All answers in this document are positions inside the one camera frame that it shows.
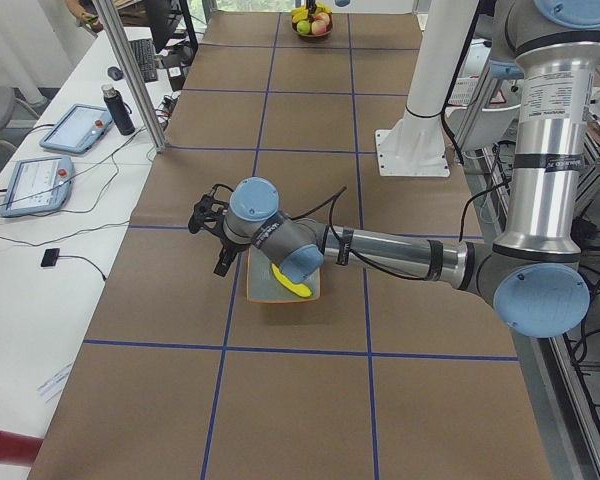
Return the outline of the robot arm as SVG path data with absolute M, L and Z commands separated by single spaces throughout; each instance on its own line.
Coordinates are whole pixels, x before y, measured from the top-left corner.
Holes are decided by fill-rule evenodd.
M 325 261 L 356 259 L 397 278 L 471 292 L 529 337 L 571 330 L 590 305 L 571 224 L 599 62 L 600 1 L 496 3 L 489 69 L 523 84 L 506 226 L 491 244 L 409 241 L 291 218 L 276 188 L 250 177 L 217 212 L 213 232 L 222 248 L 215 273 L 226 274 L 250 248 L 294 283 Z
M 345 7 L 350 4 L 350 1 L 349 0 L 334 0 L 333 3 L 336 7 Z M 327 13 L 330 12 L 330 7 L 327 6 L 323 1 L 306 0 L 305 6 L 310 13 L 316 13 L 318 11 L 324 11 Z

